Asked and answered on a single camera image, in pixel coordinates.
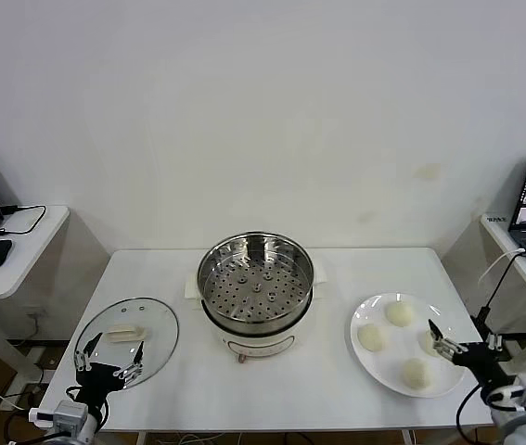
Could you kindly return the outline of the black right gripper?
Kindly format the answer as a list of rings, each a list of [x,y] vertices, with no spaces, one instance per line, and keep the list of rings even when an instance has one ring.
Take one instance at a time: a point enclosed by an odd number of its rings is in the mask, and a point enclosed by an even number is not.
[[[457,365],[468,368],[481,385],[505,385],[507,374],[499,365],[494,351],[503,350],[503,337],[494,333],[483,320],[479,320],[479,333],[486,343],[461,343],[445,337],[440,328],[429,319],[433,349],[447,361],[457,354]]]

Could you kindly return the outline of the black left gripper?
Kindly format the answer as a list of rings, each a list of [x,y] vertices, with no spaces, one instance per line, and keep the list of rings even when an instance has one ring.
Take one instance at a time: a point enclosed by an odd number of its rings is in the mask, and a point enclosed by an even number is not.
[[[90,363],[102,334],[92,337],[81,350],[75,351],[76,382],[81,387],[76,401],[100,410],[111,392],[124,389],[122,378],[136,378],[143,368],[144,341],[135,349],[132,361],[120,368],[104,363]]]

